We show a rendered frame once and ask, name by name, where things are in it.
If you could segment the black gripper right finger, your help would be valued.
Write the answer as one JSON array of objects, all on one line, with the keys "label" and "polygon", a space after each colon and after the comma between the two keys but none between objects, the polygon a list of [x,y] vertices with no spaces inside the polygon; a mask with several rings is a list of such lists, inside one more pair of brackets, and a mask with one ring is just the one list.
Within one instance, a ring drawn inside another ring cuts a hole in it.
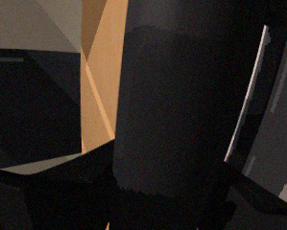
[{"label": "black gripper right finger", "polygon": [[287,202],[224,160],[198,230],[287,230]]}]

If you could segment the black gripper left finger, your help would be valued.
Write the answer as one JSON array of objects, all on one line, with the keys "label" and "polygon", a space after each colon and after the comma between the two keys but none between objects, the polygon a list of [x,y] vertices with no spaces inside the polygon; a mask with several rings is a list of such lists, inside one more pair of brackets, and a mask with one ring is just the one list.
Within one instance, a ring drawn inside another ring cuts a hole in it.
[{"label": "black gripper left finger", "polygon": [[0,230],[106,230],[113,139],[43,172],[0,170]]}]

